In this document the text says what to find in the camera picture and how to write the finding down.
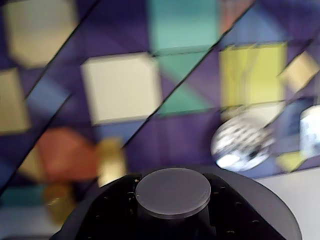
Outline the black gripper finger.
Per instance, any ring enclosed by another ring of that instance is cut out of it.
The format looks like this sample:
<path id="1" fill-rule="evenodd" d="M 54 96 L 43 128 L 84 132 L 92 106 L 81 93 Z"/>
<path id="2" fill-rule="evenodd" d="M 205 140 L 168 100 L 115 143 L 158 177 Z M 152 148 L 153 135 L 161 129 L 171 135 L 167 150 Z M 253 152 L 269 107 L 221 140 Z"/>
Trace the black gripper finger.
<path id="1" fill-rule="evenodd" d="M 226 181 L 205 173 L 211 186 L 208 204 L 209 222 L 219 240 L 252 240 L 253 213 L 247 201 Z"/>
<path id="2" fill-rule="evenodd" d="M 121 177 L 104 187 L 82 221 L 83 240 L 134 240 L 138 222 L 136 187 L 139 174 Z"/>

